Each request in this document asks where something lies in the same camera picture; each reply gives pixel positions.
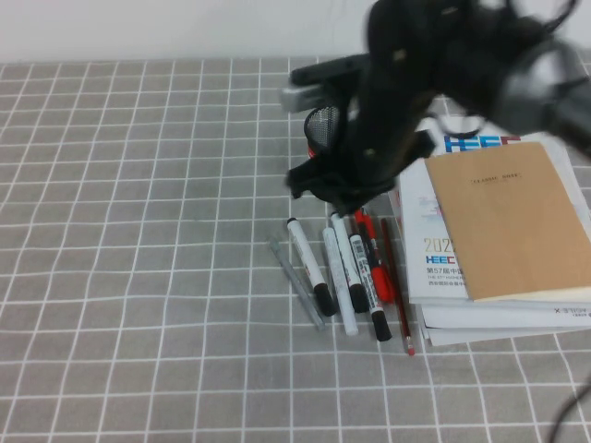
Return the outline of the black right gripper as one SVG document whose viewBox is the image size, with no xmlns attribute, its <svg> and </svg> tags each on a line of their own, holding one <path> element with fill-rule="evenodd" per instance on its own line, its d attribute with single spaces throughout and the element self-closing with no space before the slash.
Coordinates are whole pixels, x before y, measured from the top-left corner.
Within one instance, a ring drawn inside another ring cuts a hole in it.
<svg viewBox="0 0 591 443">
<path fill-rule="evenodd" d="M 340 216 L 351 215 L 393 189 L 395 177 L 433 149 L 416 128 L 434 93 L 428 71 L 408 56 L 379 61 L 368 54 L 318 65 L 318 78 L 334 102 L 357 100 L 354 121 L 338 125 L 339 137 L 321 160 L 288 171 L 294 199 L 306 192 L 331 203 Z"/>
</svg>

